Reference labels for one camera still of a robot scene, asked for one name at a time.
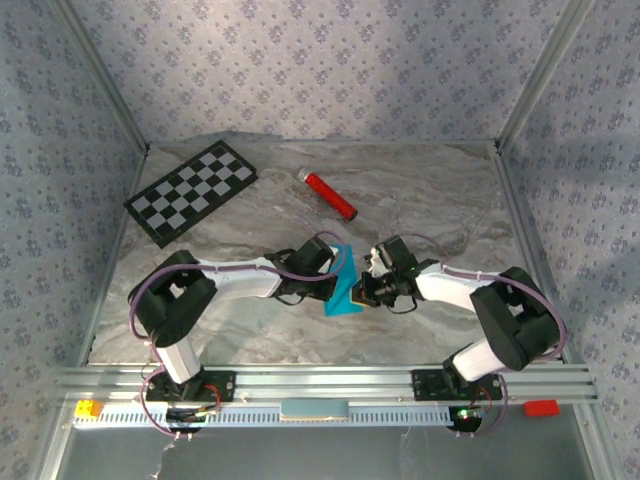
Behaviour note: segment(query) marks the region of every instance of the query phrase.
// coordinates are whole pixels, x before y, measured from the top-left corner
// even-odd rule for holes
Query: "yellow block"
[[[78,400],[76,418],[98,418],[102,412],[102,403],[97,400]]]

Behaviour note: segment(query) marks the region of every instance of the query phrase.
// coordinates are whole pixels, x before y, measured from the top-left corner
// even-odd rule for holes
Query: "black and white checkerboard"
[[[219,141],[124,205],[164,248],[257,178],[249,162]]]

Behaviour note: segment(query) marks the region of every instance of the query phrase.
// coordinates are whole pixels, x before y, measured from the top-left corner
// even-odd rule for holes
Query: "black mounting plate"
[[[153,388],[147,389],[145,397],[147,402],[188,402],[211,403],[216,401],[216,394],[204,385],[213,385],[220,392],[222,403],[233,401],[236,388],[236,372],[233,371],[207,371],[202,370],[193,380],[187,382],[186,387],[177,389],[175,383],[167,372],[162,372],[150,382]]]
[[[479,387],[485,388],[493,401],[502,399],[502,388],[497,375],[485,375],[470,383],[468,387],[459,388],[457,393],[453,393],[447,387],[443,370],[412,370],[411,385],[416,402],[455,400],[472,402],[478,395]]]

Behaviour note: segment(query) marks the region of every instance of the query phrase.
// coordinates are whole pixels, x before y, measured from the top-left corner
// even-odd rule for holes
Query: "red block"
[[[560,414],[560,407],[555,400],[531,400],[524,404],[527,417],[549,417]]]

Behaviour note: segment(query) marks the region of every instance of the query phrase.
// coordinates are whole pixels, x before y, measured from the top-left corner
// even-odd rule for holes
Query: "blue floral wallpaper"
[[[139,160],[46,2],[0,3],[0,478],[78,359]]]
[[[565,0],[72,0],[151,142],[498,136]]]
[[[506,152],[573,347],[640,479],[640,5],[596,2]]]

